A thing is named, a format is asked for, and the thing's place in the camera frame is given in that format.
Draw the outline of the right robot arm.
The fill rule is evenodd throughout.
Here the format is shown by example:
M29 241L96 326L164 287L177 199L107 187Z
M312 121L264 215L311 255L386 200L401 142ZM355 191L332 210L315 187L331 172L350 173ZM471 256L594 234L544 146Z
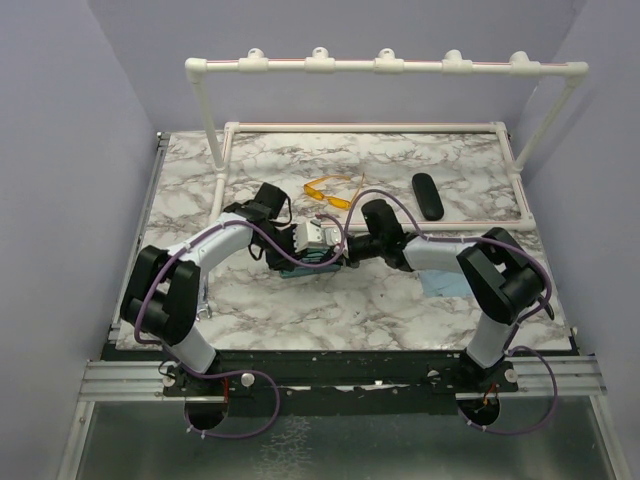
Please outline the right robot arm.
M392 269L460 273L481 309L478 326L459 367L461 383L481 391L515 336L525 311L548 303L551 281L544 267L502 228L463 242L403 230L391 206L375 199L362 207L367 233L346 240L346 263L381 258Z

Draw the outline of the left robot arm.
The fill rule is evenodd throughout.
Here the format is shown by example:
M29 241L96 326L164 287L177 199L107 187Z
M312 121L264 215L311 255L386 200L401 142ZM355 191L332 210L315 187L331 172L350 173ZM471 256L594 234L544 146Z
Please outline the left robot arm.
M183 244L168 249L149 245L137 254L119 308L121 320L160 343L188 367L186 382L206 395L220 385L221 371L212 364L216 351L195 326L211 270L234 253L255 245L252 257L270 269L291 271L295 226L277 220L291 207L280 188L264 183L254 198L227 206L216 222Z

